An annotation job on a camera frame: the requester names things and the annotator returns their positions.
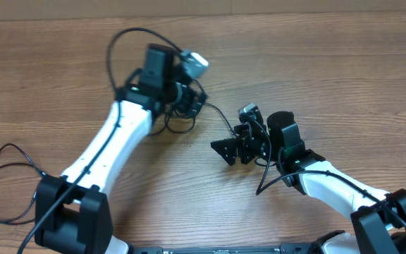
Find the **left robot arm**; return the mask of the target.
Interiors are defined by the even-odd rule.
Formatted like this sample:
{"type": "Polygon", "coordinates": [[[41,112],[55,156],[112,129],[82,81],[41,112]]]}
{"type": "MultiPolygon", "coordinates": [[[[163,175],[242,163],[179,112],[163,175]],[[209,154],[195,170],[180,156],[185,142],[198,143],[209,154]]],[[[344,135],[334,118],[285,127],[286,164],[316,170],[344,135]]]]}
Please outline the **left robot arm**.
{"type": "Polygon", "coordinates": [[[30,238],[57,253],[129,253],[113,234],[109,196],[130,154],[165,109],[195,117],[206,99],[190,87],[208,68],[196,52],[149,44],[144,65],[116,88],[109,115],[92,142],[60,176],[37,186],[30,238]]]}

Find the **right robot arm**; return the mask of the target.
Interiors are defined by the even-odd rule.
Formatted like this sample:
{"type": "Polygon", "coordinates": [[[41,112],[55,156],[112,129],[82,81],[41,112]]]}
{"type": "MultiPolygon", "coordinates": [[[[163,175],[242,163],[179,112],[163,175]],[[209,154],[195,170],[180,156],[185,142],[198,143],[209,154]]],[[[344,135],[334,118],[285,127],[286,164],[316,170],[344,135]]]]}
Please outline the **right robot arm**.
{"type": "Polygon", "coordinates": [[[282,181],[316,198],[352,222],[354,234],[334,231],[318,238],[309,253],[406,253],[406,190],[393,193],[370,187],[337,170],[305,147],[290,111],[263,119],[258,110],[242,111],[234,136],[211,142],[229,165],[264,159],[279,177],[261,180],[257,194],[282,181]]]}

